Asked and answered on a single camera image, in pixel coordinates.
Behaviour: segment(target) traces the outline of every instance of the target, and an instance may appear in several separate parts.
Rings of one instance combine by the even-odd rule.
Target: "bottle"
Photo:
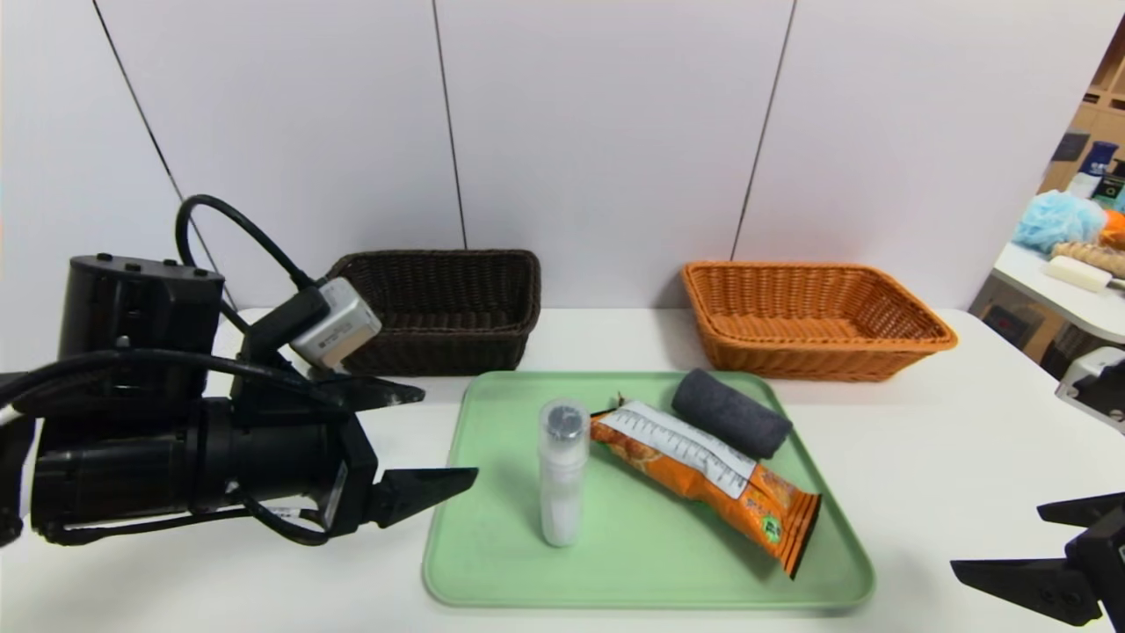
[[[573,545],[582,525],[582,485],[590,458],[590,413],[560,399],[539,413],[539,507],[543,539]]]
[[[1086,160],[1082,161],[1082,166],[1066,187],[1066,192],[1087,199],[1092,196],[1116,151],[1117,143],[1095,141],[1086,154]]]
[[[1094,190],[1090,199],[1100,204],[1102,208],[1115,208],[1122,189],[1125,188],[1125,161],[1115,157],[1117,164],[1112,170],[1107,170],[1101,177],[1101,182]]]

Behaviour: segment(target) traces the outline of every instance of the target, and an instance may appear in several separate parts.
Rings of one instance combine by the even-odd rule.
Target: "white countertop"
[[[1068,631],[962,586],[948,561],[1061,557],[1079,530],[1041,522],[1036,505],[1125,488],[1125,440],[1056,400],[1052,379],[972,316],[940,314],[961,345],[886,383],[770,381],[875,566],[874,597],[854,611],[450,608],[422,584],[428,512],[323,548],[294,545],[249,519],[82,548],[25,535],[0,554],[2,630]],[[216,353],[231,354],[235,342],[224,326]],[[706,362],[687,310],[544,309],[520,369],[700,365]],[[402,382],[426,388],[426,401],[361,415],[381,465],[443,465],[468,380]],[[225,385],[214,380],[210,390]],[[1087,630],[1110,629],[1102,618]]]
[[[1047,257],[1008,243],[992,273],[1045,302],[1078,328],[1108,342],[1125,343],[1125,295],[1114,288],[1092,292],[1043,273]]]

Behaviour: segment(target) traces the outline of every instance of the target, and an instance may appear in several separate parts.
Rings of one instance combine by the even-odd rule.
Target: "orange object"
[[[1098,235],[1102,245],[1125,250],[1125,215],[1106,209],[1106,226]]]
[[[765,549],[770,555],[782,563],[785,573],[793,578],[796,569],[804,555],[804,549],[812,535],[817,515],[820,512],[820,495],[812,495],[799,490],[792,483],[774,474],[770,469],[759,463],[755,463],[748,458],[735,453],[734,450],[721,445],[722,449],[731,452],[744,464],[748,465],[749,477],[738,478],[737,473],[723,472],[724,465],[716,460],[716,454],[722,451],[708,451],[706,446],[700,446],[692,440],[677,436],[675,432],[669,432],[666,426],[657,426],[658,437],[668,441],[672,437],[673,444],[678,450],[691,453],[687,456],[673,459],[657,449],[650,446],[646,441],[638,437],[646,437],[644,434],[634,434],[638,437],[627,435],[621,431],[609,426],[609,416],[615,416],[619,412],[637,407],[638,404],[627,405],[623,409],[618,409],[603,415],[595,415],[591,424],[591,440],[604,444],[632,468],[647,474],[662,486],[685,499],[702,501],[719,514],[722,519],[749,537],[752,541]],[[640,405],[639,416],[644,417],[644,412],[651,409]],[[648,414],[648,419],[657,416],[667,418],[666,415],[657,413]],[[687,426],[682,421],[673,419],[674,423]],[[622,428],[646,425],[647,421],[637,423],[633,419],[623,422],[614,426]],[[702,434],[705,438],[718,443],[716,438]],[[703,470],[696,470],[681,460],[691,462],[700,459],[699,455],[706,453],[711,461]],[[724,486],[713,483],[714,478],[720,478]]]
[[[885,381],[957,345],[921,300],[867,265],[696,261],[683,280],[717,370]]]

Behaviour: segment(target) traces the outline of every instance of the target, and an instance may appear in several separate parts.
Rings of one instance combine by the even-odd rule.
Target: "bottle cap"
[[[573,399],[548,403],[539,413],[539,454],[558,467],[582,465],[590,455],[590,413]]]

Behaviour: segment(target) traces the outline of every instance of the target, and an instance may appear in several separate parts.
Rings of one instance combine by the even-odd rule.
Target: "white wall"
[[[179,200],[89,0],[3,2],[0,365],[54,360],[68,261],[176,253]]]
[[[469,247],[548,306],[684,304],[728,259],[791,0],[439,0]]]
[[[1123,9],[800,0],[736,257],[871,263],[966,307]]]
[[[313,275],[349,252],[464,247],[430,2],[99,3],[182,195],[238,207]],[[196,215],[240,307],[292,293]]]

